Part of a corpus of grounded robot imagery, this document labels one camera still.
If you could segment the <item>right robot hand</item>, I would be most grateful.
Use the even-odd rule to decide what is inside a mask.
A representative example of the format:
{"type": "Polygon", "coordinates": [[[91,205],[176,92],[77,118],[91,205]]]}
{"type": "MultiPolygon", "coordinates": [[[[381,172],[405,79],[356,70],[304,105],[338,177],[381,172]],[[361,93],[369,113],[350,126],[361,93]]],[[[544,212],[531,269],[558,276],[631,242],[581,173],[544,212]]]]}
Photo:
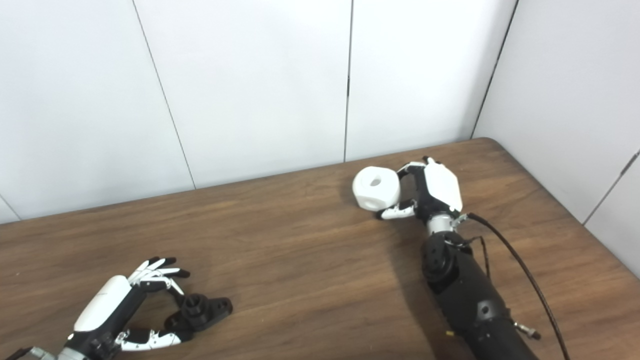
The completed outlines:
{"type": "Polygon", "coordinates": [[[413,176],[416,198],[378,210],[375,212],[378,220],[415,217],[427,223],[433,215],[446,214],[454,219],[460,216],[463,200],[458,178],[441,162],[424,156],[422,161],[407,162],[395,173],[398,180],[413,176]]]}

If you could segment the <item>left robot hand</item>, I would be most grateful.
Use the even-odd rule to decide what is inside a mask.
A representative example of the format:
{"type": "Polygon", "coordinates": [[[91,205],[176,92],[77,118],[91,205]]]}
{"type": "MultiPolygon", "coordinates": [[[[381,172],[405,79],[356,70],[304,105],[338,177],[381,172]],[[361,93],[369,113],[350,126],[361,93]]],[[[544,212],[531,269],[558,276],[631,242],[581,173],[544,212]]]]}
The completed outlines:
{"type": "Polygon", "coordinates": [[[127,328],[148,294],[166,290],[177,305],[183,305],[185,292],[175,278],[188,278],[190,272],[173,268],[176,258],[158,256],[144,260],[130,276],[110,278],[90,300],[62,347],[59,360],[112,360],[119,353],[139,353],[192,341],[189,330],[127,328]]]}

